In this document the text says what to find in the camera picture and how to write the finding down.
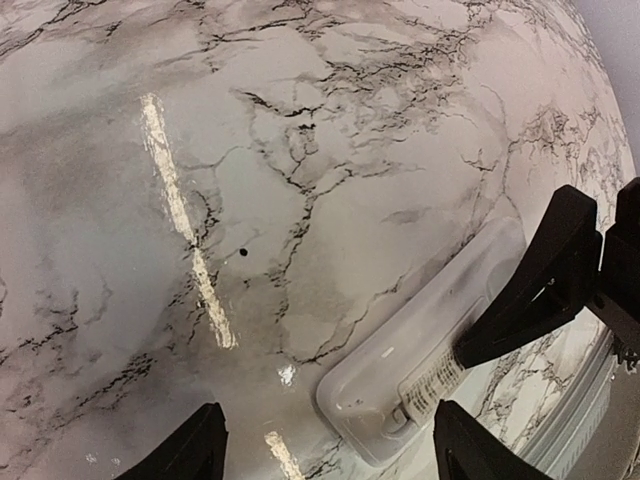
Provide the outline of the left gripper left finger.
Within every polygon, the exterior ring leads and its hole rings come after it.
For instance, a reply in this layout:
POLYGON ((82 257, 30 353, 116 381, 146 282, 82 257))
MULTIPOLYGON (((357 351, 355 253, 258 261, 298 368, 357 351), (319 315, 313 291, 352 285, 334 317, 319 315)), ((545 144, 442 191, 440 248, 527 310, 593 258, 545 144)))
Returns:
POLYGON ((205 403, 117 480, 222 480, 229 433, 219 403, 205 403))

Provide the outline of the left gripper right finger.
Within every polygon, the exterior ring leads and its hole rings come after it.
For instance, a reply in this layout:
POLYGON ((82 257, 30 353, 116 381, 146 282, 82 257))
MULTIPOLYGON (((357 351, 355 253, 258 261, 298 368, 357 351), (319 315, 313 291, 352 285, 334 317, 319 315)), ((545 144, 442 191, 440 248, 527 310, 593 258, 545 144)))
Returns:
POLYGON ((440 400, 434 447, 441 480, 549 480, 453 400, 440 400))

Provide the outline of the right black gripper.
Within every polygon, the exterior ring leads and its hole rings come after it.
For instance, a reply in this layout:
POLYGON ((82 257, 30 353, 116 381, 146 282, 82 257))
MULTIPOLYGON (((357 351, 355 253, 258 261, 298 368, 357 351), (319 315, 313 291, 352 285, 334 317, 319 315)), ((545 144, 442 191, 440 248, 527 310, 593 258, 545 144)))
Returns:
MULTIPOLYGON (((455 341, 472 368, 515 351, 572 321, 595 291, 603 244, 596 201, 557 189, 513 275, 480 318, 455 341)), ((617 196, 605 235, 592 312, 617 339, 621 360, 639 358, 639 179, 617 196)))

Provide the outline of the white remote control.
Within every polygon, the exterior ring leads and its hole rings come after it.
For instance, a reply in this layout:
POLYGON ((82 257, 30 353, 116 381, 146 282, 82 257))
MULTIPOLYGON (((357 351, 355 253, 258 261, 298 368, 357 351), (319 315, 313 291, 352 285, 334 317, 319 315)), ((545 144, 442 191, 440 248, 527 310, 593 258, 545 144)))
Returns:
POLYGON ((321 379, 320 411, 368 465, 397 457, 464 381, 453 344, 504 288, 525 249, 517 219, 489 222, 321 379))

